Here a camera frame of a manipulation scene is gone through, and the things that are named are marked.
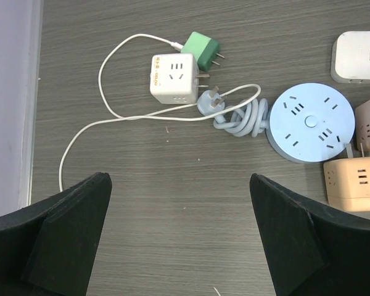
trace blue round power strip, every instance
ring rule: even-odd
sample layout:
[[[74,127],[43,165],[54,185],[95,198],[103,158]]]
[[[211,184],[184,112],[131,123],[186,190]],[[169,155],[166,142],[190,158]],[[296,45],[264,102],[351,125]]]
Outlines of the blue round power strip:
[[[354,130],[352,107],[340,92],[324,84],[304,83],[278,97],[266,133],[281,156],[310,163],[341,153]]]

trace white cable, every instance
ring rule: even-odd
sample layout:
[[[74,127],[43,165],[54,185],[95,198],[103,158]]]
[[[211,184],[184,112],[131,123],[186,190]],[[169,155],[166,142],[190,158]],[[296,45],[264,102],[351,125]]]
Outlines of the white cable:
[[[109,106],[109,103],[107,102],[107,99],[105,98],[105,95],[104,95],[104,92],[103,92],[103,86],[102,86],[102,83],[101,83],[101,76],[103,74],[103,69],[106,65],[106,63],[109,61],[109,59],[111,58],[111,56],[114,55],[114,53],[116,53],[119,48],[121,48],[125,43],[127,43],[128,41],[132,40],[132,39],[135,39],[137,37],[146,37],[146,38],[150,38],[150,39],[154,39],[154,40],[158,40],[158,41],[161,41],[161,42],[164,42],[164,43],[167,43],[169,44],[171,47],[175,48],[176,50],[178,51],[181,51],[181,49],[183,48],[183,45],[182,44],[179,44],[177,42],[171,42],[170,40],[167,40],[167,39],[163,39],[163,38],[160,38],[160,37],[156,37],[154,35],[148,35],[148,34],[135,34],[133,36],[130,36],[129,38],[126,38],[125,40],[123,40],[119,45],[116,46],[116,48],[114,48],[109,54],[108,56],[104,59],[103,63],[101,64],[100,66],[100,70],[99,70],[99,78],[98,78],[98,83],[99,83],[99,91],[100,91],[100,95],[101,95],[101,98],[104,102],[104,105],[106,106],[106,108],[108,109],[108,111],[115,117],[117,118],[123,118],[123,116],[115,113],[114,110],[111,109],[111,107]]]
[[[175,49],[177,50],[181,50],[181,44],[179,43],[173,43],[169,40],[166,40],[166,39],[163,39],[163,38],[159,38],[159,37],[156,37],[156,36],[153,36],[153,35],[147,35],[147,34],[136,34],[136,35],[133,35],[133,36],[130,36],[129,38],[125,39],[124,41],[122,41],[116,48],[113,49],[113,51],[110,52],[110,54],[104,59],[101,67],[100,67],[100,70],[99,70],[99,76],[98,76],[98,80],[99,80],[99,91],[100,91],[100,95],[101,95],[101,98],[106,106],[106,108],[109,110],[109,112],[116,117],[116,119],[109,119],[109,120],[101,120],[101,121],[95,121],[93,123],[90,123],[88,125],[86,125],[84,128],[82,128],[79,132],[76,133],[76,135],[73,137],[73,139],[70,141],[70,143],[68,144],[67,148],[65,149],[65,152],[63,153],[63,156],[62,156],[62,159],[60,160],[60,165],[59,165],[59,189],[60,191],[62,192],[63,191],[63,165],[64,165],[64,161],[66,159],[66,156],[68,154],[68,152],[70,151],[72,145],[74,145],[74,142],[78,139],[78,137],[84,132],[86,131],[87,129],[91,128],[92,126],[96,126],[96,125],[102,125],[104,123],[113,123],[113,122],[119,122],[119,121],[124,121],[124,120],[138,120],[138,119],[156,119],[156,120],[171,120],[171,121],[186,121],[186,122],[190,122],[190,121],[202,121],[202,120],[207,120],[207,119],[210,119],[210,118],[214,118],[216,117],[217,115],[221,115],[221,114],[226,114],[228,112],[232,112],[234,111],[235,109],[238,109],[238,108],[241,108],[247,104],[249,104],[250,102],[252,102],[255,98],[257,98],[261,92],[261,89],[260,89],[260,86],[257,85],[257,84],[245,84],[245,85],[242,85],[242,86],[238,86],[230,91],[227,91],[225,92],[224,94],[222,94],[222,96],[227,96],[229,94],[232,94],[240,89],[244,89],[244,88],[256,88],[257,91],[256,93],[250,97],[249,99],[247,100],[244,100],[242,101],[240,104],[238,105],[235,105],[233,107],[230,107],[230,108],[227,108],[225,110],[222,110],[220,112],[217,112],[217,113],[214,113],[214,114],[211,114],[209,116],[203,116],[203,117],[195,117],[195,118],[181,118],[181,117],[158,117],[158,116],[155,116],[155,115],[158,115],[158,114],[162,114],[162,113],[166,113],[166,112],[171,112],[171,111],[174,111],[174,110],[179,110],[179,109],[184,109],[184,108],[188,108],[188,107],[193,107],[193,106],[196,106],[196,104],[188,104],[188,105],[181,105],[181,106],[177,106],[177,107],[173,107],[173,108],[168,108],[168,109],[164,109],[164,110],[161,110],[161,111],[157,111],[157,112],[153,112],[153,113],[149,113],[147,115],[136,115],[136,116],[130,116],[130,117],[123,117],[117,113],[115,113],[111,107],[109,106],[108,102],[107,102],[107,99],[105,98],[104,96],[104,92],[103,92],[103,88],[102,88],[102,83],[101,83],[101,77],[102,77],[102,72],[103,72],[103,69],[106,65],[106,63],[108,62],[108,60],[111,58],[111,56],[116,53],[118,51],[119,48],[122,47],[122,45],[124,45],[125,43],[127,43],[129,40],[132,40],[134,38],[137,38],[137,37],[147,37],[147,38],[152,38],[152,39],[156,39],[156,40],[159,40],[159,41],[162,41],[162,42],[165,42],[165,43],[168,43],[170,44],[172,47],[174,47]]]
[[[166,113],[166,112],[170,112],[170,111],[174,111],[174,110],[178,110],[178,109],[188,108],[188,107],[192,107],[192,106],[195,106],[196,105],[196,104],[188,104],[188,105],[181,105],[181,106],[178,106],[178,107],[173,107],[173,108],[161,110],[161,111],[150,113],[150,114],[147,114],[147,115],[136,115],[136,116],[130,116],[130,117],[121,117],[121,118],[116,118],[116,119],[101,120],[101,121],[96,121],[96,122],[93,122],[93,123],[88,124],[87,126],[85,126],[84,128],[82,128],[79,132],[77,132],[77,134],[74,136],[74,138],[68,144],[68,146],[67,146],[67,148],[66,148],[66,150],[65,150],[65,152],[64,152],[64,154],[62,156],[62,159],[61,159],[60,165],[59,165],[59,189],[60,189],[60,191],[61,192],[63,191],[62,171],[63,171],[63,164],[64,164],[64,161],[65,161],[66,156],[68,154],[68,151],[71,149],[72,145],[78,139],[78,137],[84,131],[86,131],[88,128],[91,128],[92,126],[95,126],[95,125],[102,125],[103,123],[112,123],[112,122],[119,122],[119,121],[124,121],[124,120],[138,120],[138,119],[156,119],[156,120],[172,120],[172,121],[186,121],[186,122],[207,120],[207,119],[210,119],[210,118],[214,118],[217,115],[221,115],[221,114],[225,114],[225,113],[228,113],[228,112],[232,112],[235,109],[238,109],[238,108],[241,108],[241,107],[247,105],[248,103],[250,103],[254,99],[256,99],[259,96],[260,92],[261,92],[260,86],[257,85],[257,84],[245,84],[245,85],[239,86],[237,88],[234,88],[234,89],[232,89],[232,90],[230,90],[230,91],[222,94],[222,96],[227,96],[228,94],[231,94],[231,93],[233,93],[235,91],[238,91],[238,90],[244,89],[244,88],[256,88],[257,91],[256,91],[256,93],[252,97],[250,97],[247,100],[244,100],[240,104],[235,105],[235,106],[230,107],[230,108],[227,108],[227,109],[225,109],[223,111],[220,111],[220,112],[211,114],[209,116],[202,116],[202,117],[195,117],[195,118],[159,117],[159,116],[154,116],[154,115],[158,115],[158,114],[162,114],[162,113]]]

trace green plug adapter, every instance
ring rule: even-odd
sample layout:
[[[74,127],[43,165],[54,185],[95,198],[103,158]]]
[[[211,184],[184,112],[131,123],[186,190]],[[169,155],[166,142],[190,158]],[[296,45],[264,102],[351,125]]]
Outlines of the green plug adapter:
[[[216,56],[224,59],[224,56],[219,54],[220,50],[221,46],[217,40],[198,32],[192,32],[181,49],[181,53],[193,54],[200,70],[207,72],[211,68],[211,64],[220,65],[214,61]]]

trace round button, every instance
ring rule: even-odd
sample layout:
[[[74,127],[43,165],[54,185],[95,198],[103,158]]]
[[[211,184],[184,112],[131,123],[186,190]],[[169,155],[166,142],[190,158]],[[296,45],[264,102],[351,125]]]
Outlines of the round button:
[[[305,123],[309,128],[314,128],[318,121],[315,116],[309,116],[306,118]]]

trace metal prong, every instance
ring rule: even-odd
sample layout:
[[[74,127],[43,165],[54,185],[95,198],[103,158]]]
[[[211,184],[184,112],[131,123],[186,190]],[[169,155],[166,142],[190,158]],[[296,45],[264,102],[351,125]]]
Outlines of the metal prong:
[[[360,143],[360,151],[362,152],[362,157],[364,157],[363,143]]]
[[[347,157],[353,158],[353,151],[352,151],[351,143],[348,143],[347,145],[345,145],[345,149],[347,151]]]
[[[209,78],[210,77],[210,75],[209,74],[197,74],[196,75],[196,78]]]
[[[216,99],[215,101],[212,102],[211,107],[215,108],[216,106],[222,104],[226,97],[221,97],[220,99]]]
[[[217,86],[215,86],[214,88],[213,88],[213,90],[212,91],[210,91],[209,93],[208,93],[208,96],[210,97],[210,99],[212,99],[216,94],[217,94],[217,92],[219,91],[220,89],[217,87]]]

